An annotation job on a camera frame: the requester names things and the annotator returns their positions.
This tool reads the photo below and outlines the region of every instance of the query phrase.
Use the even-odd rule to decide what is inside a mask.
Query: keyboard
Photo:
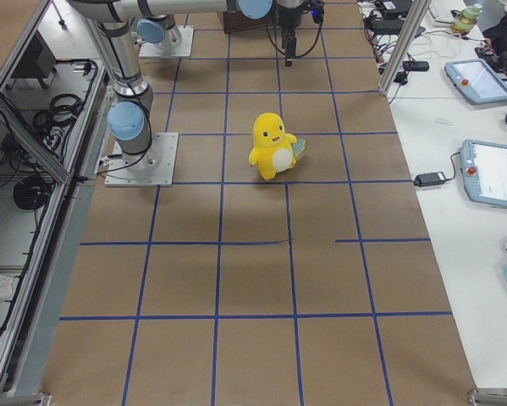
[[[444,0],[432,0],[426,15],[432,27],[449,27],[455,22]]]

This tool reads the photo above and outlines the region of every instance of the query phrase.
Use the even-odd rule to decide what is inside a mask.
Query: bottle
[[[479,14],[481,12],[482,5],[479,3],[475,3],[472,6],[466,7],[460,11],[451,27],[453,34],[467,36],[477,23],[477,19],[479,18]]]

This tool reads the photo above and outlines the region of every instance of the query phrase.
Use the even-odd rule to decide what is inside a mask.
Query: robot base
[[[182,58],[191,56],[191,48],[193,47],[193,31],[191,25],[178,26],[179,32],[182,35],[182,43],[174,49],[167,51],[157,48],[155,45],[146,42],[142,44],[140,59],[167,59],[167,58]]]
[[[135,167],[120,169],[106,174],[106,186],[171,186],[178,150],[178,133],[153,133],[153,142],[162,154],[161,162],[155,169],[135,171]],[[118,143],[114,145],[113,154],[121,154]],[[113,160],[108,169],[112,170],[124,165],[121,160]]]

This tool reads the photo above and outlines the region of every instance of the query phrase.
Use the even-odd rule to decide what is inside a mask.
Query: metal post
[[[415,0],[411,5],[411,9],[405,18],[402,31],[398,36],[394,52],[390,56],[390,59],[387,62],[387,67],[385,68],[383,75],[381,76],[381,80],[379,81],[379,93],[381,93],[381,95],[386,96],[389,92],[389,87],[392,84],[394,77],[396,77],[396,73],[405,58],[407,50],[415,39],[416,31],[421,26],[422,19],[424,19],[424,15],[426,14],[426,11],[428,11],[429,5],[430,0]]]

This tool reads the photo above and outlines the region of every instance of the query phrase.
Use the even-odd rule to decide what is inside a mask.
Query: brown tiled surface
[[[43,384],[58,406],[467,404],[359,9],[326,10],[292,68],[264,30],[226,36],[215,14],[187,19],[191,58],[142,62],[152,127],[170,114],[182,133],[174,185],[97,184]],[[299,52],[315,34],[304,16]],[[247,161],[262,112],[306,140],[271,183]]]

